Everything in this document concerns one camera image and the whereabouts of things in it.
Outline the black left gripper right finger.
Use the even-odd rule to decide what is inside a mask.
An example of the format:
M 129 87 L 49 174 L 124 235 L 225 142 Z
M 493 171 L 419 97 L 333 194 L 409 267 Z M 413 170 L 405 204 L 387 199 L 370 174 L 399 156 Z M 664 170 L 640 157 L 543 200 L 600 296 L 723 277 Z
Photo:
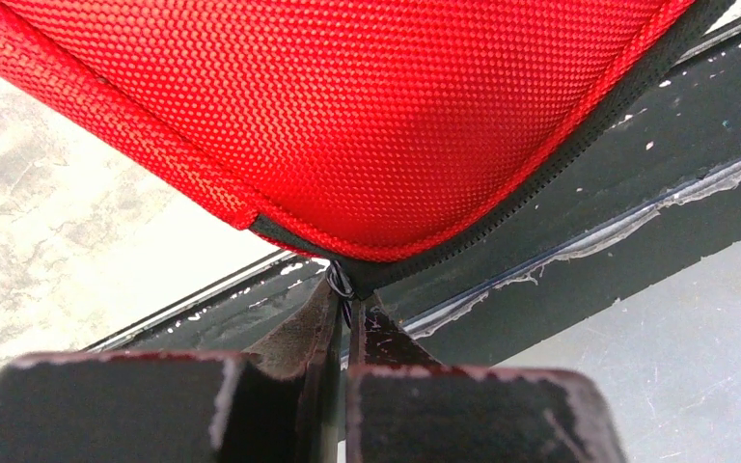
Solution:
M 348 303 L 349 462 L 622 462 L 604 396 L 585 375 L 440 363 L 376 299 Z

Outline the red medicine kit case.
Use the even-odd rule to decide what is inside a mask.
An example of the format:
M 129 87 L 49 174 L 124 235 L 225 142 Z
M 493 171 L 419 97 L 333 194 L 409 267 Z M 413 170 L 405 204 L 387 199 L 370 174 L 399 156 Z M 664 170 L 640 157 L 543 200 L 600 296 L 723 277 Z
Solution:
M 375 289 L 482 242 L 726 1 L 0 1 L 0 77 Z

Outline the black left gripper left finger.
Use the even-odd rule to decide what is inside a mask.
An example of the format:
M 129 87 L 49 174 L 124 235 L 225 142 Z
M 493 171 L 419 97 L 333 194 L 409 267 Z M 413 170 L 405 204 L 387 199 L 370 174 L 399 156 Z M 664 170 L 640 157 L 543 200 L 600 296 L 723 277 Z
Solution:
M 0 370 L 0 462 L 332 462 L 340 296 L 243 351 L 43 352 Z

